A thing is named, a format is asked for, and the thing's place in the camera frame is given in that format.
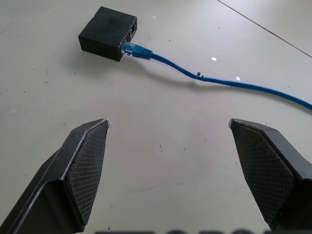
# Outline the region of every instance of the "black box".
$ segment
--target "black box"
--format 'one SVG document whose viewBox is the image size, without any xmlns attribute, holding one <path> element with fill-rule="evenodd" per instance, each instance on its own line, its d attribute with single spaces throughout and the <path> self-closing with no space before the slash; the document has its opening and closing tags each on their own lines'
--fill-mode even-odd
<svg viewBox="0 0 312 234">
<path fill-rule="evenodd" d="M 122 44 L 136 31 L 135 16 L 101 6 L 78 38 L 83 51 L 120 61 Z"/>
</svg>

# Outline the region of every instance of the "blue ethernet cable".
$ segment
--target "blue ethernet cable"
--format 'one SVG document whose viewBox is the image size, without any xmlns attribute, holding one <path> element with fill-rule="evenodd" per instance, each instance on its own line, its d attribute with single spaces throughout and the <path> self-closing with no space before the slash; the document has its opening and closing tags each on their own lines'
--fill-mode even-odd
<svg viewBox="0 0 312 234">
<path fill-rule="evenodd" d="M 142 46 L 139 45 L 135 45 L 129 42 L 126 42 L 123 44 L 122 47 L 122 52 L 135 57 L 135 58 L 141 58 L 141 59 L 155 59 L 159 62 L 163 62 L 175 69 L 177 69 L 178 71 L 180 71 L 181 73 L 183 73 L 184 75 L 193 78 L 193 79 L 198 79 L 201 81 L 205 81 L 205 82 L 211 82 L 211 83 L 217 83 L 217 84 L 224 84 L 224 85 L 228 85 L 228 86 L 232 86 L 232 87 L 238 87 L 238 88 L 244 88 L 244 89 L 252 89 L 252 90 L 256 90 L 256 91 L 261 91 L 261 92 L 265 92 L 268 94 L 273 94 L 276 96 L 279 96 L 281 98 L 285 98 L 289 101 L 293 101 L 303 107 L 306 107 L 310 110 L 312 110 L 312 104 L 301 100 L 297 97 L 294 97 L 292 95 L 283 93 L 281 91 L 275 90 L 275 89 L 270 89 L 270 88 L 266 88 L 266 87 L 262 87 L 262 86 L 258 86 L 258 85 L 254 85 L 254 84 L 248 84 L 248 83 L 243 83 L 243 82 L 237 82 L 237 81 L 231 81 L 231 80 L 225 80 L 225 79 L 217 79 L 217 78 L 212 78 L 212 77 L 205 77 L 205 76 L 201 76 L 200 73 L 197 73 L 197 75 L 195 75 L 194 73 L 191 73 L 187 70 L 185 70 L 184 68 L 180 67 L 179 65 L 175 64 L 174 62 L 171 62 L 170 60 L 159 56 L 157 54 L 154 54 L 152 52 L 152 50 L 146 49 Z"/>
</svg>

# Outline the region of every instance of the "floor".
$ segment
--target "floor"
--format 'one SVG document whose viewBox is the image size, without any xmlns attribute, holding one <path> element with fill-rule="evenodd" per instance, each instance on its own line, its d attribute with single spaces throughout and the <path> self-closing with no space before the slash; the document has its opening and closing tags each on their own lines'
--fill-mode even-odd
<svg viewBox="0 0 312 234">
<path fill-rule="evenodd" d="M 311 50 L 311 32 L 304 24 L 298 30 L 287 14 L 276 23 L 275 12 L 265 10 L 268 0 L 256 15 L 260 1 L 253 8 L 241 8 L 246 0 L 225 2 Z M 279 4 L 298 6 L 288 12 L 309 25 L 310 11 L 300 11 L 308 2 Z M 0 221 L 68 133 L 104 117 L 111 127 L 85 233 L 268 229 L 244 180 L 229 120 L 277 128 L 312 161 L 311 112 L 271 95 L 194 81 L 156 61 L 115 62 L 81 51 L 78 35 L 100 6 L 137 16 L 133 43 L 193 72 L 240 77 L 312 102 L 311 58 L 217 0 L 3 0 Z"/>
</svg>

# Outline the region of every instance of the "brown line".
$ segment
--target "brown line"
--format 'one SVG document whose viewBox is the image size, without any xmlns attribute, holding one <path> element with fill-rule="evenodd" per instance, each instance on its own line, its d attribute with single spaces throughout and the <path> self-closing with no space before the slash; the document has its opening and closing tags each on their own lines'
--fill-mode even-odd
<svg viewBox="0 0 312 234">
<path fill-rule="evenodd" d="M 218 2 L 222 3 L 223 5 L 229 7 L 231 10 L 235 11 L 236 13 L 240 14 L 242 17 L 248 19 L 249 21 L 253 22 L 254 24 L 258 25 L 259 27 L 263 28 L 264 30 L 266 30 L 267 32 L 271 33 L 272 35 L 276 36 L 277 38 L 281 39 L 282 41 L 286 42 L 288 45 L 291 45 L 293 48 L 299 50 L 300 52 L 302 52 L 303 54 L 309 56 L 310 58 L 312 58 L 311 55 L 309 55 L 308 53 L 300 50 L 298 47 L 294 46 L 293 44 L 289 43 L 288 41 L 286 41 L 285 39 L 282 39 L 280 36 L 276 35 L 274 32 L 271 32 L 269 29 L 261 26 L 260 24 L 256 23 L 255 21 L 253 21 L 252 19 L 248 18 L 247 16 L 243 15 L 242 13 L 240 13 L 239 11 L 236 11 L 235 9 L 233 9 L 232 7 L 230 7 L 229 5 L 225 4 L 224 2 L 221 2 L 221 0 L 217 0 Z"/>
</svg>

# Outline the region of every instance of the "textured gripper pad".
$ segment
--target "textured gripper pad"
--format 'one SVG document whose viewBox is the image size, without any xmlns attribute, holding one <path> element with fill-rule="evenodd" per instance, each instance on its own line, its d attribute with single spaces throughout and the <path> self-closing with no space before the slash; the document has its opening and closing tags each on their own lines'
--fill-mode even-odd
<svg viewBox="0 0 312 234">
<path fill-rule="evenodd" d="M 293 190 L 295 176 L 260 131 L 237 122 L 232 122 L 231 130 L 246 182 L 272 226 Z"/>
<path fill-rule="evenodd" d="M 101 178 L 107 131 L 105 124 L 87 133 L 65 179 L 84 225 L 88 223 Z"/>
</svg>

